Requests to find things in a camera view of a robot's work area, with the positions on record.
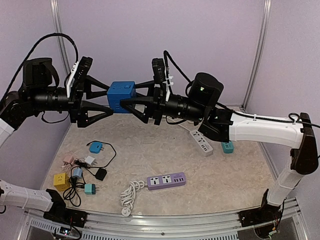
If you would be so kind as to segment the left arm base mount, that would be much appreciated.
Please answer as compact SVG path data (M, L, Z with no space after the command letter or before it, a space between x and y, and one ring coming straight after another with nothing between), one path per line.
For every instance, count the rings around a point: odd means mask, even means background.
M87 212L71 208L51 210L43 213L44 219L78 228L85 226L87 217Z

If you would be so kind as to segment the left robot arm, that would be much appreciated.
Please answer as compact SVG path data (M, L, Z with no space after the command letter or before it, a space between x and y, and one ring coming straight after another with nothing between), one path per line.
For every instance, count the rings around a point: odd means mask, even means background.
M88 75L93 59L83 56L73 65L65 87L48 57L27 60L23 63L23 80L18 91L4 96L0 105L0 143L5 141L28 118L48 111L68 112L72 123L79 128L113 115L109 107L90 102L105 96L109 87ZM35 190L0 182L1 206L16 206L43 212L45 219L58 223L83 224L87 214L71 210L61 195L53 189Z

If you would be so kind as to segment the blue cube socket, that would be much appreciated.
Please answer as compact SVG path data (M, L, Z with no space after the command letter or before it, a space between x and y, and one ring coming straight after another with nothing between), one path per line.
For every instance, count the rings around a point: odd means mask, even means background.
M129 114L130 112L121 106L120 101L135 98L136 96L136 84L134 81L114 81L107 91L109 107L116 114Z

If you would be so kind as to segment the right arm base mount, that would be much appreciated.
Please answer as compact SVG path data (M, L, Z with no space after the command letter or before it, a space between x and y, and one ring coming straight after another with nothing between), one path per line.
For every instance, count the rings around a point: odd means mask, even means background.
M282 212L278 208L264 209L258 207L249 210L242 210L238 213L238 216L241 226L244 228L275 221L276 219L279 220L282 216Z

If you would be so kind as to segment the purple power strip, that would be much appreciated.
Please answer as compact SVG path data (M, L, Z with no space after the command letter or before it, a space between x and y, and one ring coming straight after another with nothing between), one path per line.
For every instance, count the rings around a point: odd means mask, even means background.
M185 186L187 178L184 172L159 176L149 176L146 181L130 181L127 189L120 194L121 215L129 217L134 208L137 192L147 188L149 191Z

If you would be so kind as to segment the black charger with cable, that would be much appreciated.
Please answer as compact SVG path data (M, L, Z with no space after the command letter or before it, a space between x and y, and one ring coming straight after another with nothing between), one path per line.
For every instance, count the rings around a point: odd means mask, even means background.
M91 141L91 142L87 143L86 146L89 146L89 148L90 148L89 144L92 143L92 142L101 142L101 143L103 143L103 149L104 149L104 146L111 147L111 149L113 151L113 156L111 157L111 159L107 163L104 163L102 166L98 166L97 163L96 163L96 166L87 166L87 164L84 162L84 160L79 160L79 159L76 159L74 161L74 164L76 166L80 167L80 168L84 168L85 170L87 170L97 180L103 181L104 178L107 175L107 169L106 168L115 159L115 157L117 156L117 152L116 152L115 148L110 143L97 141L97 140L94 140L94 141Z

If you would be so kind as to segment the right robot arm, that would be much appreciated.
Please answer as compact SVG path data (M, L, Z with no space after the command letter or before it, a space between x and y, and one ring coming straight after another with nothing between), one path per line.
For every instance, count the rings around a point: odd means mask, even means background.
M245 114L218 102L224 86L208 73L196 74L186 86L186 96L172 94L170 87L155 77L144 83L147 95L122 99L120 105L147 123L156 125L163 116L192 121L198 130L212 141L251 141L271 143L290 148L290 163L281 172L273 188L268 189L256 210L256 218L266 222L284 203L287 195L301 179L316 171L319 155L314 124L307 113L290 113L288 117Z

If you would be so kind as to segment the teal charger with cable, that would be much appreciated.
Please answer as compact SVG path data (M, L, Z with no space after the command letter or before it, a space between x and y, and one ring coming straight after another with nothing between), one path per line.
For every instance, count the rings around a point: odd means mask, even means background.
M69 179L70 186L63 191L62 198L65 201L69 201L73 207L80 207L82 199L78 193L78 189L84 190L85 195L95 195L97 193L97 187L93 183L79 182L78 177L72 176Z

